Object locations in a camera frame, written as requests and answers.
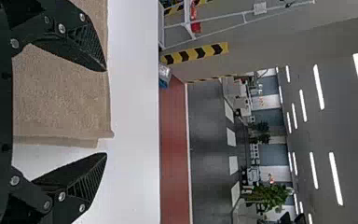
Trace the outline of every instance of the white wall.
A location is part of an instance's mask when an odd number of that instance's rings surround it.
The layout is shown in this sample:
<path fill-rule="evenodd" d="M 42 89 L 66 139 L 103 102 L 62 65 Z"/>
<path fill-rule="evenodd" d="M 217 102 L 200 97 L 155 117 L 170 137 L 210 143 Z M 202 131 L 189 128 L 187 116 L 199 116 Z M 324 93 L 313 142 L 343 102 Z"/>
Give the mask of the white wall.
<path fill-rule="evenodd" d="M 13 164 L 32 179 L 106 151 L 100 189 L 91 209 L 76 223 L 159 224 L 158 1 L 110 0 L 108 4 L 107 59 L 115 139 L 100 141 L 97 149 L 15 146 Z"/>
<path fill-rule="evenodd" d="M 252 110 L 281 108 L 279 94 L 252 97 Z"/>

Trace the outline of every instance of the yellow and black warning stripe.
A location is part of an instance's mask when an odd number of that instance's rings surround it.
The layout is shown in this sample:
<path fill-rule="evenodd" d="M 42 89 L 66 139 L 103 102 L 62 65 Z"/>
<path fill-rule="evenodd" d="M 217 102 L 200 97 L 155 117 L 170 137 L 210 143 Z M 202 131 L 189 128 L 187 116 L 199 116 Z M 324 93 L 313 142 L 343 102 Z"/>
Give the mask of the yellow and black warning stripe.
<path fill-rule="evenodd" d="M 167 65 L 185 63 L 228 53 L 228 42 L 204 45 L 198 48 L 185 49 L 179 52 L 161 56 L 161 61 Z"/>
<path fill-rule="evenodd" d="M 199 2 L 196 2 L 196 7 L 199 7 L 201 5 L 205 5 L 207 3 L 210 3 L 212 2 L 213 0 L 199 0 Z M 176 4 L 174 6 L 171 6 L 171 7 L 167 7 L 164 9 L 164 16 L 170 16 L 176 12 L 179 12 L 179 11 L 182 11 L 183 10 L 183 3 L 179 3 L 179 4 Z"/>
<path fill-rule="evenodd" d="M 224 75 L 224 76 L 218 76 L 218 77 L 207 77 L 207 78 L 200 78 L 200 79 L 196 79 L 196 80 L 192 80 L 192 81 L 188 81 L 188 84 L 194 84 L 194 83 L 198 83 L 198 82 L 204 82 L 204 81 L 212 81 L 212 80 L 217 80 L 219 78 L 222 77 L 235 77 L 236 75 Z"/>

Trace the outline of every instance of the gray floor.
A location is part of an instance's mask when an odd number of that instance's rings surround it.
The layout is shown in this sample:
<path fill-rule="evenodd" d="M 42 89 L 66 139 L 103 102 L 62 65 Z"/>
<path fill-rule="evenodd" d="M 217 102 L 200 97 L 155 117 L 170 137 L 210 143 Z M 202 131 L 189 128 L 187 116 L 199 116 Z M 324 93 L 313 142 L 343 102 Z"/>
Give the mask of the gray floor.
<path fill-rule="evenodd" d="M 244 127 L 225 115 L 219 81 L 188 85 L 188 115 L 191 148 L 193 222 L 231 223 L 231 188 L 239 172 L 229 174 L 229 156 L 237 156 L 239 167 L 246 164 Z M 227 145 L 227 127 L 236 131 L 237 146 Z"/>

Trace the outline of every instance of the potted plant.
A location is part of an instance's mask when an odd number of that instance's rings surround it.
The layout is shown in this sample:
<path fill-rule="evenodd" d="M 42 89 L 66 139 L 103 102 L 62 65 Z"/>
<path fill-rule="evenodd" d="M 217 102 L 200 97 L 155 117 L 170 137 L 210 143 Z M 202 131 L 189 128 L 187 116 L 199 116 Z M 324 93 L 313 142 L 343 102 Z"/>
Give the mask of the potted plant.
<path fill-rule="evenodd" d="M 259 144 L 259 143 L 268 144 L 270 137 L 271 136 L 268 133 L 262 133 L 258 136 L 250 137 L 249 143 L 250 144 Z"/>
<path fill-rule="evenodd" d="M 265 212 L 276 208 L 275 211 L 280 213 L 291 192 L 285 185 L 258 186 L 253 188 L 251 194 L 245 194 L 245 201 L 263 204 L 266 208 Z"/>

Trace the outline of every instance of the screw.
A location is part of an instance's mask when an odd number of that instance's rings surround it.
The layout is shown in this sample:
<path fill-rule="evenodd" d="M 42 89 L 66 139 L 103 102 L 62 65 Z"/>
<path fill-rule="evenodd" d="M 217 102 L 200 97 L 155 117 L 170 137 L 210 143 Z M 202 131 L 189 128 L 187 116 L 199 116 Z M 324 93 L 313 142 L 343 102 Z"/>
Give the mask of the screw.
<path fill-rule="evenodd" d="M 66 32 L 65 26 L 63 26 L 62 24 L 59 24 L 58 29 L 60 30 L 61 34 L 65 34 L 65 32 Z"/>
<path fill-rule="evenodd" d="M 19 183 L 20 183 L 20 178 L 16 175 L 13 175 L 10 179 L 10 185 L 14 187 L 14 186 L 18 185 Z"/>
<path fill-rule="evenodd" d="M 17 39 L 10 39 L 10 44 L 13 49 L 17 49 L 20 46 L 20 43 Z"/>
<path fill-rule="evenodd" d="M 45 16 L 45 24 L 49 24 L 50 23 L 50 18 Z"/>
<path fill-rule="evenodd" d="M 86 16 L 83 13 L 80 13 L 80 20 L 81 21 L 85 21 L 86 20 Z"/>
<path fill-rule="evenodd" d="M 45 204 L 43 204 L 43 208 L 44 208 L 45 210 L 49 210 L 50 206 L 51 206 L 50 201 L 46 201 Z"/>
<path fill-rule="evenodd" d="M 79 207 L 79 212 L 83 213 L 84 210 L 86 210 L 86 205 L 82 203 Z"/>
<path fill-rule="evenodd" d="M 66 194 L 65 192 L 61 192 L 60 195 L 58 196 L 58 201 L 63 202 L 63 200 L 65 200 Z"/>

